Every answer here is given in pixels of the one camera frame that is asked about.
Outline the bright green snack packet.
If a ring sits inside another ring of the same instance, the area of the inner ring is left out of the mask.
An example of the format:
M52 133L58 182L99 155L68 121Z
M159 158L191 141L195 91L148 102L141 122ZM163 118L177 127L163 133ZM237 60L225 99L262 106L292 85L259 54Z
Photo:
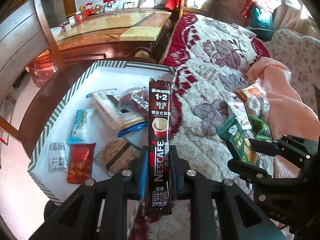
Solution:
M272 135L269 126L260 118L255 116L251 117L253 132L255 133L255 138L257 140L272 141Z

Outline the dark green cracker packet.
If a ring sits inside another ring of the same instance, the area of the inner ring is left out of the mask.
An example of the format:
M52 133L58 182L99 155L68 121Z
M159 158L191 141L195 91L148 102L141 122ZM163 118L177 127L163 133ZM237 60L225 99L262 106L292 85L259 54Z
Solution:
M254 166L257 164L258 155L234 114L217 129L217 135L225 142L234 159Z

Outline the red snack packet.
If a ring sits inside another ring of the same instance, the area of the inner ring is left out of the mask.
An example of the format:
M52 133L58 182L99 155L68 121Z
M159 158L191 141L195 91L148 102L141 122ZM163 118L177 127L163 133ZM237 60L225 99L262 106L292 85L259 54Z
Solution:
M66 181L69 184L82 184L92 178L93 154L96 143L71 144Z

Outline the clear bag of nuts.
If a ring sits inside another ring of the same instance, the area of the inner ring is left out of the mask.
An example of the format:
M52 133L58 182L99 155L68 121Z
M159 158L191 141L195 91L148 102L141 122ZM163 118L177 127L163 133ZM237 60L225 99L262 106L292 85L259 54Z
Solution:
M245 109L251 121L252 117L259 118L265 123L268 122L268 115L270 111L270 103L265 94L259 96L249 95L245 102Z

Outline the white strawberry snack packet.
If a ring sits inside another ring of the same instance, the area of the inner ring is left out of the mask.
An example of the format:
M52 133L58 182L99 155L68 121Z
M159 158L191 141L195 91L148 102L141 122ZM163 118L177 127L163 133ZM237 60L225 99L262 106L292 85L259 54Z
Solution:
M51 142L47 148L48 172L67 171L67 156L63 142Z

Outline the white strawberry candy packet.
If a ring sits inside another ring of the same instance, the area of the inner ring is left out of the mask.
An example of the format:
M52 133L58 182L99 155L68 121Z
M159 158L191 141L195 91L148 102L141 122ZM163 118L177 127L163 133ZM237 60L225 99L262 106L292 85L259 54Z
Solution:
M227 105L228 115L231 116L234 114L236 120L238 121L243 130L252 129L243 102L235 100L225 100L225 103Z

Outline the brown wafer clear packet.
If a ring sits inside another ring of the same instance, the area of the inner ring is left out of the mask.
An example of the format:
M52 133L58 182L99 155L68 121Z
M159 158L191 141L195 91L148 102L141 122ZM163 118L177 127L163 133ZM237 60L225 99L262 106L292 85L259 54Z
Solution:
M133 159L139 158L140 150L123 138L116 138L104 146L95 156L95 162L109 176L127 169Z

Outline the orange cracker packet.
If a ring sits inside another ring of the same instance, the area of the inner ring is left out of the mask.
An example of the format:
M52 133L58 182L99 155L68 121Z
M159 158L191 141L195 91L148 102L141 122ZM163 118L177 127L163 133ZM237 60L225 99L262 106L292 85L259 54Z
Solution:
M251 95L258 97L260 95L266 95L266 92L262 86L256 82L246 88L237 89L236 94L242 101L245 102Z

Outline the brown Nescafe coffee stick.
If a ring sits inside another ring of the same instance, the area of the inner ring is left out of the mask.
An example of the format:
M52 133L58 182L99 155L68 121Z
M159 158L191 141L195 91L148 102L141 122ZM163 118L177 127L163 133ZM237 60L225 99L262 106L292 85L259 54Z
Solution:
M151 79L149 82L146 216L171 214L170 103L171 83Z

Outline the blue milk sachima packet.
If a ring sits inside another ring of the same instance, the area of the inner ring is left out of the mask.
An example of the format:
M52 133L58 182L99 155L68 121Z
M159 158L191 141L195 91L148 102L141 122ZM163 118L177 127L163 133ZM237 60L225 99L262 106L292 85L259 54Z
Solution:
M91 127L93 109L78 109L75 114L73 127L67 139L68 144L89 143L89 129Z

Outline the long white cracker pack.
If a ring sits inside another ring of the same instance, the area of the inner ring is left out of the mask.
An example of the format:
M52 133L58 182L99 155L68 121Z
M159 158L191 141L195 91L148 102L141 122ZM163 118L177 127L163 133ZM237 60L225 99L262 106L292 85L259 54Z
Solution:
M148 126L148 120L145 116L131 112L126 108L119 109L120 94L117 89L91 92L87 94L86 98L93 101L95 109L100 113L104 122L117 132L118 138Z

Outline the clear bag of dates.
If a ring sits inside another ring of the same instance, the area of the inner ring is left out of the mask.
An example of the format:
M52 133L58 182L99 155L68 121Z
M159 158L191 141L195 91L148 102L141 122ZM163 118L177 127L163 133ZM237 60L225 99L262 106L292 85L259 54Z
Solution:
M147 114L149 110L149 88L133 87L123 92L119 99L118 109Z

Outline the peach pink blanket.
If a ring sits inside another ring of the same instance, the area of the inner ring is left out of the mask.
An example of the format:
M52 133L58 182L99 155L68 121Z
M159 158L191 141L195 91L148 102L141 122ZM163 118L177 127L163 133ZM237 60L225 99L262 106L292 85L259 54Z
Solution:
M287 134L319 140L318 116L290 85L289 68L269 57L261 57L246 75L250 83L259 81L267 94L270 103L267 123L273 139Z

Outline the green striped white box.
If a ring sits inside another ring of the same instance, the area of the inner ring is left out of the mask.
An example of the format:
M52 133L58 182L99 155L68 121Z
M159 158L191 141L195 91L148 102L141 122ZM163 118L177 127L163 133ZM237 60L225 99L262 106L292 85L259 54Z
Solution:
M56 109L47 121L31 155L28 173L38 187L56 205L61 205L79 185L69 184L66 181L66 172L48 172L47 150L51 142L64 142L66 155L69 155L67 138L71 132L77 109L94 109L93 99L86 96L103 89L119 89L120 92L132 87L144 87L149 83L149 78L172 81L173 68L149 63L126 61L97 61L93 63L70 87L60 100ZM88 142L95 142L95 154L108 142L116 138L116 128L112 129L106 121L99 116L98 110L93 110L93 115L88 122ZM140 201L128 200L126 233L129 236Z

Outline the floral sofa back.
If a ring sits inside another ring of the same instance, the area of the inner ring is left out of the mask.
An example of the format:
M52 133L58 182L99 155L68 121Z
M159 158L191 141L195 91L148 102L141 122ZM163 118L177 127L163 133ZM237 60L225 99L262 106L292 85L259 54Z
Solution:
M290 85L306 105L317 111L315 87L319 86L319 40L279 29L264 46L273 59L289 68Z

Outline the red floral fleece blanket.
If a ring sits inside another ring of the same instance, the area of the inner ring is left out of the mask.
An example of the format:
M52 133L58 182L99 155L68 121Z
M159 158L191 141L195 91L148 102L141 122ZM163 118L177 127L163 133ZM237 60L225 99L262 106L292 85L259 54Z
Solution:
M161 59L175 68L171 143L178 156L209 179L232 179L249 196L252 187L229 170L232 156L216 131L228 118L226 101L237 100L249 68L268 55L263 42L225 22L185 14Z

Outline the teal bag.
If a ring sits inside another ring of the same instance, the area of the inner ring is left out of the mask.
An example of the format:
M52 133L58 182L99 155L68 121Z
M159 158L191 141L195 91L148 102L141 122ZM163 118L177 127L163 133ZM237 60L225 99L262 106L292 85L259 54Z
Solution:
M260 10L256 6L251 9L248 25L257 38L263 41L270 41L274 34L272 14L269 11Z

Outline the wooden marble-top table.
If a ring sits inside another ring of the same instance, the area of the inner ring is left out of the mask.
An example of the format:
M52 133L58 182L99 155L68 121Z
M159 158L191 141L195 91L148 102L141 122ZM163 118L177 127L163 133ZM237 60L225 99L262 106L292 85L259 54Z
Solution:
M121 9L89 16L55 41L66 65L138 55L159 62L173 29L170 18L161 9Z

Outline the wooden chair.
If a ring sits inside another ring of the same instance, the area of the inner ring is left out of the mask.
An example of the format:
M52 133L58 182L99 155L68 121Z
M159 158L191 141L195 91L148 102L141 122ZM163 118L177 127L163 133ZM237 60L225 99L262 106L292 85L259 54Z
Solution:
M3 4L6 9L14 0ZM49 30L41 0L28 0L1 23L1 101L25 67L48 50L57 73L54 74L31 101L20 127L16 129L1 118L1 130L16 139L31 157L48 119L67 90L92 64L93 60L64 63Z

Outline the santa figurine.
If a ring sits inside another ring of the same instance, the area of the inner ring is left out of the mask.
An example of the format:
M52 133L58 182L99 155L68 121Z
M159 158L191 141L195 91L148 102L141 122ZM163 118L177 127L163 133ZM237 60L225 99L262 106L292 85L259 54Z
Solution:
M82 10L82 18L88 18L89 16L93 15L95 13L93 3L87 3Z

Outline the wedding photo frame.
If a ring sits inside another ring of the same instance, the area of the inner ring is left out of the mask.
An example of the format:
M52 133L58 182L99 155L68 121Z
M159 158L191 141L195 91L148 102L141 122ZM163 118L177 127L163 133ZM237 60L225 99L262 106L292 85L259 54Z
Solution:
M139 0L139 8L153 8L155 6L155 0Z

